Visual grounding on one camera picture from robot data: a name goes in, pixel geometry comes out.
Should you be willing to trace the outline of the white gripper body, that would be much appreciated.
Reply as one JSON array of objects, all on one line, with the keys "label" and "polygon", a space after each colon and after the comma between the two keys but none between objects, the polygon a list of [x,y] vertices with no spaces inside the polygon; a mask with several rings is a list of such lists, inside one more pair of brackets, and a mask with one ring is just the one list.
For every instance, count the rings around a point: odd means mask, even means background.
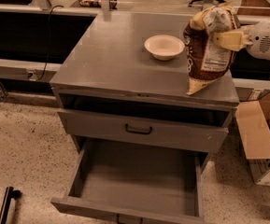
[{"label": "white gripper body", "polygon": [[251,35],[251,31],[253,30],[253,25],[244,25],[241,27],[241,30],[243,32],[243,46],[246,48],[247,46],[252,46],[254,44],[253,38]]}]

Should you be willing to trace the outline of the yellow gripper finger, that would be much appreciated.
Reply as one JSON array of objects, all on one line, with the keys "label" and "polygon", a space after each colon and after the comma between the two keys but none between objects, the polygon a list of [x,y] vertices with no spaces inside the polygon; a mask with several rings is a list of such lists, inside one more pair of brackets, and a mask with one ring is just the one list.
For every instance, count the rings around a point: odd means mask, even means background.
[{"label": "yellow gripper finger", "polygon": [[242,38],[242,30],[231,30],[221,33],[216,32],[211,36],[211,40],[216,46],[232,51],[240,51],[245,48],[243,46]]}]

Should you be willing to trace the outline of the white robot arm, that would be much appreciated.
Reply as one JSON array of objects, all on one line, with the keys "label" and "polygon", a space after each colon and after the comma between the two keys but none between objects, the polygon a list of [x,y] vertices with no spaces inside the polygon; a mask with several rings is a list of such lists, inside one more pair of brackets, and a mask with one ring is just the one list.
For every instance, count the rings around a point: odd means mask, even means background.
[{"label": "white robot arm", "polygon": [[244,25],[228,32],[216,32],[212,35],[212,41],[218,47],[232,51],[245,49],[254,58],[270,61],[270,21]]}]

